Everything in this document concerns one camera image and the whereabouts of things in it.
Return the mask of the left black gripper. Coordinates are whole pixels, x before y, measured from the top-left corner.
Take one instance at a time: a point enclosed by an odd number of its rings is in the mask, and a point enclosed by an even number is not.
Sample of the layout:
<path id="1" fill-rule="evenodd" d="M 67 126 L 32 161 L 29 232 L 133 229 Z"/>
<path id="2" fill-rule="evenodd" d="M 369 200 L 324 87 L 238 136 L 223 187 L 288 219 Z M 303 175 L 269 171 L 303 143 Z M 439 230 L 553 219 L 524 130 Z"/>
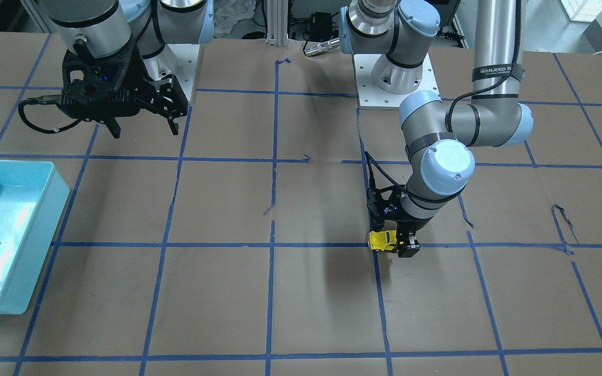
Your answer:
<path id="1" fill-rule="evenodd" d="M 409 259 L 418 253 L 420 243 L 416 240 L 416 231 L 421 228 L 421 220 L 409 214 L 403 207 L 404 194 L 399 188 L 388 186 L 384 190 L 370 187 L 366 190 L 370 230 L 380 232 L 385 221 L 396 223 L 397 255 Z"/>

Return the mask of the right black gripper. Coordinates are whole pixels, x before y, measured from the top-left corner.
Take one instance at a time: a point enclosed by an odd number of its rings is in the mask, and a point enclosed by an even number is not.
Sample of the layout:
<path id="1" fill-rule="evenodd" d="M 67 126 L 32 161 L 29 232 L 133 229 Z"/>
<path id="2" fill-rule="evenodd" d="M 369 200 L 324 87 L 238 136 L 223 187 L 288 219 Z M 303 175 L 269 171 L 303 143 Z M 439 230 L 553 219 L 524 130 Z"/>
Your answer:
<path id="1" fill-rule="evenodd" d="M 107 57 L 89 52 L 88 41 L 77 35 L 73 41 L 77 52 L 64 55 L 64 88 L 57 107 L 72 119 L 102 122 L 114 139 L 120 138 L 118 117 L 148 110 L 167 119 L 170 132 L 178 136 L 188 100 L 177 77 L 169 74 L 154 81 L 133 37 Z"/>

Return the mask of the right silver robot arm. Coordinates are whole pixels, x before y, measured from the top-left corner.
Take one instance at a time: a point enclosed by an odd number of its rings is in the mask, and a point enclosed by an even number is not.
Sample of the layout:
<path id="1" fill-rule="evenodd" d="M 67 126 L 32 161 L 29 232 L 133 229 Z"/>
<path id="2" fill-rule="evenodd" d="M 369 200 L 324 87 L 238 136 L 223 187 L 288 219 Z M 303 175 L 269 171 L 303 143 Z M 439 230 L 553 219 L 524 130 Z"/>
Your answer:
<path id="1" fill-rule="evenodd" d="M 172 135 L 189 100 L 173 44 L 214 36 L 212 1 L 43 1 L 67 48 L 58 95 L 22 100 L 20 119 L 46 135 L 98 122 L 120 137 L 119 118 L 141 110 L 163 117 Z"/>

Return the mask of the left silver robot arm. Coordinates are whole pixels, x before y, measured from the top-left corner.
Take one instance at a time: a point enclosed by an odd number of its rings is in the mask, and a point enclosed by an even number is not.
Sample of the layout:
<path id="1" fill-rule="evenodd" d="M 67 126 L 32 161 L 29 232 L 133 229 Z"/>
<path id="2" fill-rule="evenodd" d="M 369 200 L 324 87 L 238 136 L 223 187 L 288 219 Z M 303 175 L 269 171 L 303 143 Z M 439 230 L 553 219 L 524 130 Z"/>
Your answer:
<path id="1" fill-rule="evenodd" d="M 341 51 L 378 54 L 377 87 L 404 95 L 399 105 L 404 151 L 412 176 L 401 185 L 376 186 L 368 166 L 368 247 L 412 257 L 416 233 L 466 187 L 475 169 L 471 147 L 523 143 L 532 133 L 531 109 L 519 101 L 524 1 L 480 1 L 471 91 L 444 104 L 420 89 L 423 64 L 441 17 L 426 1 L 352 1 L 340 10 Z"/>

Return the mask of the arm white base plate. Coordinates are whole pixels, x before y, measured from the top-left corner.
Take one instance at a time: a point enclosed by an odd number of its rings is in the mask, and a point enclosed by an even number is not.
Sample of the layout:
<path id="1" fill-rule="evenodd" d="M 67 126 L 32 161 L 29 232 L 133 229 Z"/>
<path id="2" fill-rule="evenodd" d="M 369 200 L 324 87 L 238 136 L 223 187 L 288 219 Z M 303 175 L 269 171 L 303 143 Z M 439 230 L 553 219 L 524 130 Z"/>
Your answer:
<path id="1" fill-rule="evenodd" d="M 394 110 L 412 92 L 430 91 L 440 95 L 433 71 L 430 55 L 426 55 L 423 64 L 410 74 L 398 74 L 398 67 L 389 72 L 394 77 L 387 77 L 386 69 L 378 69 L 380 54 L 353 55 L 354 79 L 360 109 Z"/>
<path id="2" fill-rule="evenodd" d="M 168 44 L 162 52 L 145 59 L 144 64 L 154 80 L 174 74 L 186 94 L 188 103 L 193 104 L 200 53 L 201 46 L 198 44 Z"/>

